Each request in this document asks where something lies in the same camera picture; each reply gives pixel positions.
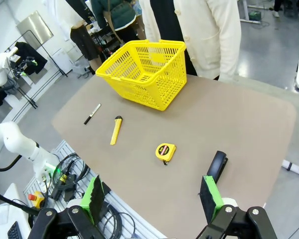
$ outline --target yellow tape measure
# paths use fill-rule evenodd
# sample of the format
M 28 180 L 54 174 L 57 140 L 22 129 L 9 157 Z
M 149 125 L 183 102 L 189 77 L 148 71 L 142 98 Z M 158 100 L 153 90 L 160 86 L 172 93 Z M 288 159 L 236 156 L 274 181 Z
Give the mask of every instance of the yellow tape measure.
M 173 154 L 176 150 L 176 145 L 171 143 L 162 143 L 159 145 L 156 149 L 156 157 L 159 158 L 159 160 L 163 161 L 164 165 L 167 165 L 168 162 L 173 157 Z

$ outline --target basket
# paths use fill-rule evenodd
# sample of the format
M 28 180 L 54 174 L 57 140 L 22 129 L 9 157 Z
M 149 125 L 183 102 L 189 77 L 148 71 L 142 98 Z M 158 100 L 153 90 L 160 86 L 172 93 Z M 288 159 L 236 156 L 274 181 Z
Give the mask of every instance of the basket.
M 130 41 L 96 71 L 123 98 L 164 111 L 187 82 L 185 43 Z

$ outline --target screw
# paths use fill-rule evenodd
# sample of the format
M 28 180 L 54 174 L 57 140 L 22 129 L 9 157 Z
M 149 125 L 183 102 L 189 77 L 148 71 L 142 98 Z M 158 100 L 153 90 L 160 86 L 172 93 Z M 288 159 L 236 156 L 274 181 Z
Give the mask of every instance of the screw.
M 72 213 L 78 213 L 78 212 L 79 212 L 79 210 L 77 208 L 72 209 Z
M 257 209 L 254 209 L 254 210 L 253 210 L 253 214 L 254 214 L 254 215 L 258 215 L 258 213 L 259 213 L 259 211 L 258 211 Z
M 225 208 L 225 211 L 226 211 L 227 213 L 231 213 L 231 212 L 233 211 L 233 209 L 232 209 L 231 207 L 227 207 L 227 208 Z

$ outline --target shoe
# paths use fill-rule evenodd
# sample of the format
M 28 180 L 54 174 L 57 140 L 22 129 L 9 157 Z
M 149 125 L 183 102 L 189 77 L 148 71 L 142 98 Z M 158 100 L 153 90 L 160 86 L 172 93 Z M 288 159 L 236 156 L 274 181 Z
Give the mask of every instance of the shoe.
M 279 13 L 277 11 L 273 11 L 273 16 L 274 17 L 279 17 Z

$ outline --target beige tabletop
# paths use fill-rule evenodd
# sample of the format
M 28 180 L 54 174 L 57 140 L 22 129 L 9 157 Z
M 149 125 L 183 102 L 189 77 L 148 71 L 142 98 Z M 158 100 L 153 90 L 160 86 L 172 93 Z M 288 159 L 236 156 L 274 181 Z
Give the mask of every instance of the beige tabletop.
M 102 106 L 87 125 L 93 109 Z M 110 146 L 114 118 L 123 117 Z M 53 125 L 109 187 L 169 238 L 194 239 L 206 225 L 197 193 L 217 150 L 229 161 L 217 186 L 241 209 L 263 206 L 293 132 L 296 111 L 280 99 L 188 76 L 166 111 L 121 98 L 94 76 L 63 107 Z M 168 166 L 161 143 L 177 150 Z

